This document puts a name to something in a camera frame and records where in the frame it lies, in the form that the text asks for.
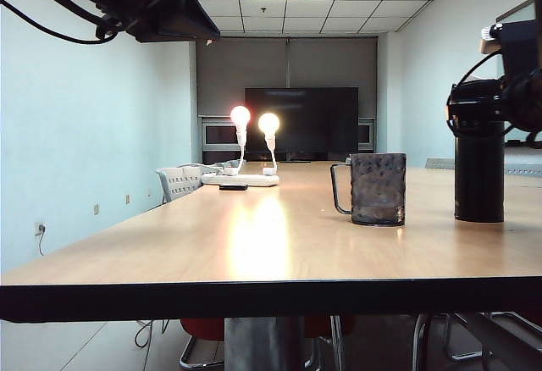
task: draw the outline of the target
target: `ceiling tile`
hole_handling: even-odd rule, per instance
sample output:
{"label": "ceiling tile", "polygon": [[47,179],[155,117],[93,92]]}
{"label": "ceiling tile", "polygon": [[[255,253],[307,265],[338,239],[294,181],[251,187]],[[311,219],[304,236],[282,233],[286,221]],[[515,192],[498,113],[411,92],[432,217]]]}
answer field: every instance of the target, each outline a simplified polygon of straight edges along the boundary
{"label": "ceiling tile", "polygon": [[243,31],[241,17],[213,17],[213,22],[220,30],[240,30]]}
{"label": "ceiling tile", "polygon": [[285,32],[290,30],[304,30],[320,32],[325,18],[286,18]]}
{"label": "ceiling tile", "polygon": [[289,1],[286,17],[326,17],[333,1]]}
{"label": "ceiling tile", "polygon": [[285,5],[284,0],[241,0],[241,11],[243,17],[284,17]]}
{"label": "ceiling tile", "polygon": [[237,0],[198,0],[209,16],[239,17],[239,1]]}
{"label": "ceiling tile", "polygon": [[373,17],[411,17],[427,1],[383,1]]}
{"label": "ceiling tile", "polygon": [[335,1],[330,17],[368,17],[380,1]]}
{"label": "ceiling tile", "polygon": [[328,18],[323,30],[357,32],[367,18]]}
{"label": "ceiling tile", "polygon": [[243,17],[246,31],[281,31],[283,18]]}
{"label": "ceiling tile", "polygon": [[408,18],[370,18],[363,26],[362,32],[397,30],[407,22]]}

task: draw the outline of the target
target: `black phone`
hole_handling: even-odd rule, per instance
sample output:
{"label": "black phone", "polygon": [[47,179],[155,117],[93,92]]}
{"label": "black phone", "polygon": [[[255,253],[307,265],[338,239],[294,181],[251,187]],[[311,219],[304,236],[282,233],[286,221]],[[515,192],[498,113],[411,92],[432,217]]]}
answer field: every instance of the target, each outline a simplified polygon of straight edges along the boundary
{"label": "black phone", "polygon": [[248,189],[247,184],[223,183],[218,187],[221,191],[245,191]]}

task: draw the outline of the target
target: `monitor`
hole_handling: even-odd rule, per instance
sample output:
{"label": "monitor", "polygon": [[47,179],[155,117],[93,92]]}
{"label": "monitor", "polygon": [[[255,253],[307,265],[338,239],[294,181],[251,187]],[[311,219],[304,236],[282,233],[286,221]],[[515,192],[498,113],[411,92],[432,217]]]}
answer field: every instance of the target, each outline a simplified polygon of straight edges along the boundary
{"label": "monitor", "polygon": [[246,88],[245,105],[252,115],[247,127],[249,160],[267,159],[257,127],[264,113],[280,119],[278,159],[330,159],[330,154],[342,158],[357,152],[357,87]]}

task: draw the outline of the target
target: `glass mug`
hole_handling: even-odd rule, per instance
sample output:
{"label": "glass mug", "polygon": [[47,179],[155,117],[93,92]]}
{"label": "glass mug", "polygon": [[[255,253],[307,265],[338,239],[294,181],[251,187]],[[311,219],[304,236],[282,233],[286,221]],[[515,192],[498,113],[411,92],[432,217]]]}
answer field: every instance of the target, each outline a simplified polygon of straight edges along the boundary
{"label": "glass mug", "polygon": [[[330,168],[337,211],[351,214],[355,224],[404,225],[406,154],[356,153],[350,160],[350,163],[334,163]],[[339,166],[351,169],[351,210],[339,204],[335,179],[335,169]]]}

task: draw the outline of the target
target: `white power strip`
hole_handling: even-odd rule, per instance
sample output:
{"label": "white power strip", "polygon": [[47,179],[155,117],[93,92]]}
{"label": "white power strip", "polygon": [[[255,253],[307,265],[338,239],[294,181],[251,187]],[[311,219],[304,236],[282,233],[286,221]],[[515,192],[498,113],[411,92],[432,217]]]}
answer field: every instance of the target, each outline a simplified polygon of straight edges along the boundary
{"label": "white power strip", "polygon": [[263,174],[236,174],[228,176],[226,174],[203,174],[202,183],[204,185],[249,185],[255,187],[269,187],[278,185],[279,176],[265,176]]}

